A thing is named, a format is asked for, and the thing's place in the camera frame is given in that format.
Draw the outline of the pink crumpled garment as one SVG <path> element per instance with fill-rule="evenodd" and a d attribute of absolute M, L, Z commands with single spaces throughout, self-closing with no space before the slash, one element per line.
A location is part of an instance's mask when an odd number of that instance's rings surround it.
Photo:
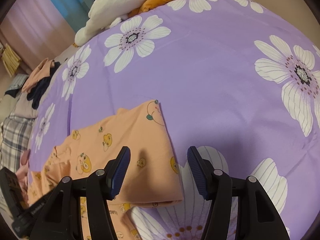
<path fill-rule="evenodd" d="M 30 149 L 25 150 L 20 156 L 20 166 L 16 172 L 19 186 L 22 190 L 22 196 L 25 202 L 28 201 L 28 171 L 29 171 Z"/>

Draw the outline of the grey plaid cloth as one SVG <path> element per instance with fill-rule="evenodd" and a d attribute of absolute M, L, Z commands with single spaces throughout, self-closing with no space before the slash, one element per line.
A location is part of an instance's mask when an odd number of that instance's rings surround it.
<path fill-rule="evenodd" d="M 16 172 L 21 154 L 28 148 L 34 119 L 15 116 L 11 113 L 1 125 L 1 168 Z"/>

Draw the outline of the beige grey folded garment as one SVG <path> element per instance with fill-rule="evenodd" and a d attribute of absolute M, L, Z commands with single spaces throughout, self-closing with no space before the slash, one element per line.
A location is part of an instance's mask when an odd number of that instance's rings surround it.
<path fill-rule="evenodd" d="M 16 103 L 14 114 L 20 118 L 36 119 L 38 111 L 32 108 L 32 101 L 27 100 L 27 93 L 21 93 Z"/>

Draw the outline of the dark navy garment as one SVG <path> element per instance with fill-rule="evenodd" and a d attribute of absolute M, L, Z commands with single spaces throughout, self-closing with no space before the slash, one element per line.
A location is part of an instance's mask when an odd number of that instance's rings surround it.
<path fill-rule="evenodd" d="M 55 62 L 54 61 L 54 66 L 50 68 L 50 74 L 48 77 L 42 78 L 35 87 L 31 89 L 30 92 L 27 94 L 27 100 L 31 101 L 32 104 L 32 109 L 37 110 L 39 105 L 40 105 L 40 100 L 44 93 L 46 92 L 47 88 L 50 85 L 51 79 L 55 72 L 58 70 L 60 67 L 61 63 L 60 62 Z"/>

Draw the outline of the purple floral bed sheet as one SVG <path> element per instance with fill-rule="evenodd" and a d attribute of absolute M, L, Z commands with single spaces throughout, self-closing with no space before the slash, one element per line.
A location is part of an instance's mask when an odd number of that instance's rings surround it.
<path fill-rule="evenodd" d="M 28 203 L 123 146 L 108 203 L 119 239 L 200 239 L 209 202 L 187 163 L 254 176 L 291 239 L 319 213 L 319 49 L 240 0 L 175 0 L 104 31 L 62 63 L 31 134 Z"/>

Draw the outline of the peach folded garment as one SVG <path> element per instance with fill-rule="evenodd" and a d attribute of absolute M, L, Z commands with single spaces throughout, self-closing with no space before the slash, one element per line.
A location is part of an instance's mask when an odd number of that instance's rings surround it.
<path fill-rule="evenodd" d="M 48 58 L 40 62 L 40 64 L 31 72 L 28 79 L 22 87 L 22 92 L 29 93 L 37 83 L 45 77 L 50 76 L 50 70 L 54 67 L 55 61 Z"/>

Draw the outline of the yellow wooden stool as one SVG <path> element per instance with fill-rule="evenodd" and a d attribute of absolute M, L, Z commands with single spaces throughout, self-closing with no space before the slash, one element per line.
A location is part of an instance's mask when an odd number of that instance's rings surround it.
<path fill-rule="evenodd" d="M 1 53 L 1 61 L 9 76 L 13 77 L 21 64 L 22 59 L 9 44 L 6 44 Z"/>

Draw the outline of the pink curtain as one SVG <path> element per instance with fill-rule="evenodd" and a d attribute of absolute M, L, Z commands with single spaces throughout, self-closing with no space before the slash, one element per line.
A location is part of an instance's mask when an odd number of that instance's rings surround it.
<path fill-rule="evenodd" d="M 51 0 L 17 0 L 1 23 L 1 36 L 34 69 L 71 46 L 75 32 Z"/>

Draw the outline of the white plush goose toy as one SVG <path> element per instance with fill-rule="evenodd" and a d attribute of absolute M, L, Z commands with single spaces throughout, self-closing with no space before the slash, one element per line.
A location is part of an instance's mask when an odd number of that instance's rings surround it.
<path fill-rule="evenodd" d="M 95 0 L 89 10 L 88 20 L 78 30 L 74 43 L 83 46 L 102 29 L 115 26 L 121 20 L 147 12 L 173 0 Z"/>

